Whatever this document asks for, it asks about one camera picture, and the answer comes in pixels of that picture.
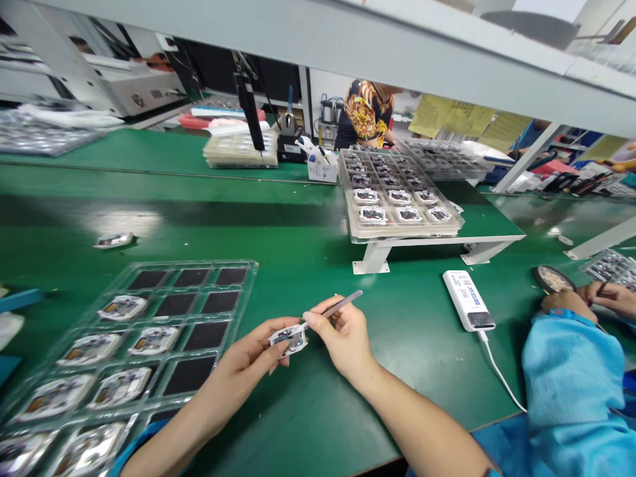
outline white power bank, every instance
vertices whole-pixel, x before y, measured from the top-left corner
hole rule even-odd
[[[442,277],[466,331],[495,329],[495,322],[468,272],[449,270]]]

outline pen holder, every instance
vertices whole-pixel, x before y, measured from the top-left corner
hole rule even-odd
[[[314,156],[310,156],[307,161],[307,171],[309,180],[318,182],[338,182],[338,158],[334,154],[328,154],[326,162],[319,162]]]

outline round dish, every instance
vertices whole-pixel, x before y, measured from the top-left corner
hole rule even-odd
[[[532,276],[538,285],[548,294],[576,289],[576,285],[574,285],[574,282],[570,280],[567,275],[551,266],[539,265],[538,267],[534,267],[532,269]]]

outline label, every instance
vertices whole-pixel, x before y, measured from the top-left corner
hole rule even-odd
[[[293,144],[283,144],[285,152],[295,152],[296,154],[300,154],[300,146],[295,146]]]

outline yellow paper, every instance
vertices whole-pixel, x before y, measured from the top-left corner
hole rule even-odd
[[[479,142],[507,152],[512,144],[530,124],[532,118],[502,111],[497,119],[486,129]]]
[[[462,136],[481,136],[496,110],[463,101],[452,104],[444,129]]]
[[[605,136],[591,145],[585,160],[602,161],[611,159],[621,147],[625,145],[627,139],[616,136]]]
[[[452,99],[435,95],[422,95],[409,131],[435,138],[444,127],[453,103]]]

